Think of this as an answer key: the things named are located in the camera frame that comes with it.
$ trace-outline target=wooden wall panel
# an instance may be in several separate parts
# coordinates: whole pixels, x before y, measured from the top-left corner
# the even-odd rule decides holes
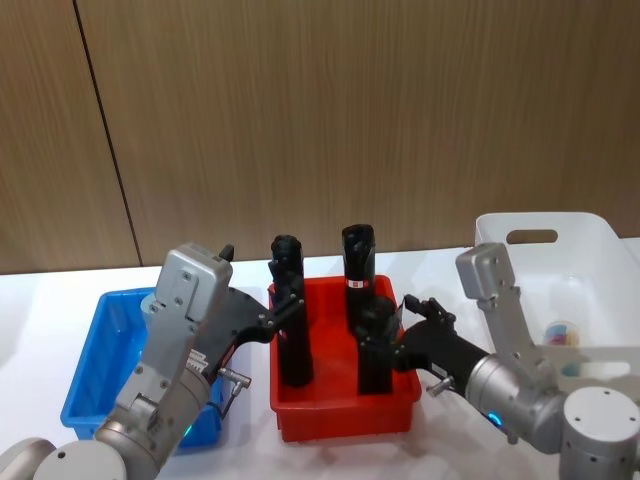
[[[71,1],[0,2],[0,272],[137,265]]]
[[[640,235],[640,2],[79,0],[145,264],[470,244],[488,211]]]

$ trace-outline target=blue led light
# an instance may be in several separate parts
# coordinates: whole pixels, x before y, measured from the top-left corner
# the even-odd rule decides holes
[[[502,419],[498,416],[497,413],[489,412],[489,414],[487,415],[487,418],[491,420],[491,423],[493,423],[496,427],[498,428],[502,427]]]

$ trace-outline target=black tube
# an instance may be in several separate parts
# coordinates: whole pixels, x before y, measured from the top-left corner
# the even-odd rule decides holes
[[[273,259],[269,269],[273,275],[272,304],[279,305],[292,293],[304,299],[302,245],[291,235],[278,235],[271,244]],[[285,385],[301,387],[313,380],[313,359],[307,312],[301,308],[295,318],[276,334],[278,367]]]
[[[352,225],[342,230],[347,323],[354,334],[365,305],[375,295],[376,242],[373,227]]]
[[[395,304],[386,297],[373,297],[363,308],[356,326],[358,341],[358,393],[384,394],[393,391],[391,344],[398,335]]]

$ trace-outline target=white plastic basket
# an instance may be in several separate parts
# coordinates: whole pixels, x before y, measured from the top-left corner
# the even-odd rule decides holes
[[[557,239],[507,241],[540,231]],[[578,347],[542,346],[560,387],[605,385],[640,401],[640,264],[609,224],[590,213],[493,213],[476,221],[476,245],[486,242],[507,245],[534,342],[554,322],[578,327]]]

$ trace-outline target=blue plastic bin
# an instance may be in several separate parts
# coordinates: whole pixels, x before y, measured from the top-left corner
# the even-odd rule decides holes
[[[152,292],[153,288],[138,288],[100,297],[60,414],[62,424],[73,428],[80,440],[93,438],[140,360],[147,341],[140,302]],[[211,401],[222,405],[221,379],[211,388]],[[214,445],[220,429],[218,412],[206,406],[185,432],[180,447]]]

